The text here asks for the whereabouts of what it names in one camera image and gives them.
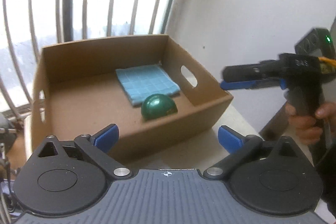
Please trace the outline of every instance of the gray ribbed surface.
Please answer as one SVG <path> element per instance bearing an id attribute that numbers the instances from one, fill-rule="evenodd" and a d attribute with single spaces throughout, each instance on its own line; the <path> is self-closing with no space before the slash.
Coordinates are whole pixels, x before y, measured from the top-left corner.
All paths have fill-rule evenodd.
<path id="1" fill-rule="evenodd" d="M 96 205 L 77 215 L 44 219 L 25 214 L 27 224 L 322 224 L 314 213 L 278 218 L 257 214 L 234 200 L 224 184 L 201 178 L 196 170 L 140 170 L 129 180 L 114 182 Z"/>

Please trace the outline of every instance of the folded blue towel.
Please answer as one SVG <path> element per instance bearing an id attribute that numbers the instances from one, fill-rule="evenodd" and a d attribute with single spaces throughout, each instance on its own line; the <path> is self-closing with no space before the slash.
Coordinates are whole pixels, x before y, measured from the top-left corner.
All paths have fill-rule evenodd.
<path id="1" fill-rule="evenodd" d="M 158 65 L 116 69 L 117 77 L 133 106 L 141 104 L 149 95 L 179 93 L 179 86 Z"/>

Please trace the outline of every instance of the shiny green sphere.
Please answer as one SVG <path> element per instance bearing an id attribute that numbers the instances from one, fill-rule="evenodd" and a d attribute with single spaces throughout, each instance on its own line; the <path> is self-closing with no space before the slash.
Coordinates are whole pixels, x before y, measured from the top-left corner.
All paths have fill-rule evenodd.
<path id="1" fill-rule="evenodd" d="M 141 106 L 141 115 L 145 120 L 156 119 L 173 113 L 177 113 L 175 102 L 164 94 L 148 96 Z"/>

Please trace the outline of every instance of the cardboard box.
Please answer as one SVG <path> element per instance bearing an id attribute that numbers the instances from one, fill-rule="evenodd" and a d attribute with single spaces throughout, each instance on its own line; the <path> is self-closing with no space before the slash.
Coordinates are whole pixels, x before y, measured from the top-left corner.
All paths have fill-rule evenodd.
<path id="1" fill-rule="evenodd" d="M 177 114 L 145 122 L 141 108 L 130 104 L 115 69 L 149 64 L 162 64 L 181 92 L 173 97 Z M 196 77 L 196 87 L 182 75 L 183 65 Z M 40 114 L 42 92 L 44 121 Z M 34 150 L 47 135 L 73 140 L 115 123 L 120 139 L 110 155 L 127 162 L 211 128 L 232 99 L 202 65 L 167 35 L 56 44 L 43 48 L 36 70 L 31 146 Z"/>

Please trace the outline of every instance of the crosshair symbol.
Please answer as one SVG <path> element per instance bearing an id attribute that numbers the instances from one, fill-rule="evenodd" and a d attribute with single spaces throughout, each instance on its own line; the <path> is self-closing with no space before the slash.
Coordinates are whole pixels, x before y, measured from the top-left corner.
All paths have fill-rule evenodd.
<path id="1" fill-rule="evenodd" d="M 166 171 L 166 172 L 161 173 L 161 174 L 162 174 L 162 175 L 165 175 L 166 177 L 169 177 L 169 176 L 173 175 L 173 173 L 172 173 L 172 172 L 169 172 L 169 171 Z"/>

